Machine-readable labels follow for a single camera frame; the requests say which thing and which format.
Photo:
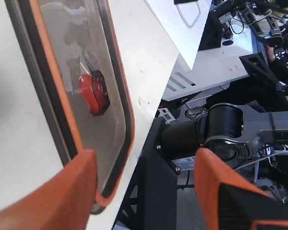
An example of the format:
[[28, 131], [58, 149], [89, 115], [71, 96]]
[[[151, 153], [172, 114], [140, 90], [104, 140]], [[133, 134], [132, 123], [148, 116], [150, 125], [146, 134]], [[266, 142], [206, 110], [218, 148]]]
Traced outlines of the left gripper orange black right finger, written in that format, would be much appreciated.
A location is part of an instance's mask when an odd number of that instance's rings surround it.
[[288, 230], [288, 206], [251, 184], [209, 149], [196, 152], [194, 182], [209, 230]]

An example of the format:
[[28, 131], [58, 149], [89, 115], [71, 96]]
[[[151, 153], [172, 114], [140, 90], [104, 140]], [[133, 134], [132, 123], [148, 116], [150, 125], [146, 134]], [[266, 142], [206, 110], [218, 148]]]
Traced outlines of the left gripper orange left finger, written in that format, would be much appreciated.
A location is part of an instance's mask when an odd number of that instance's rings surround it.
[[84, 230], [96, 190], [96, 154], [86, 149], [40, 188], [1, 210], [0, 230]]

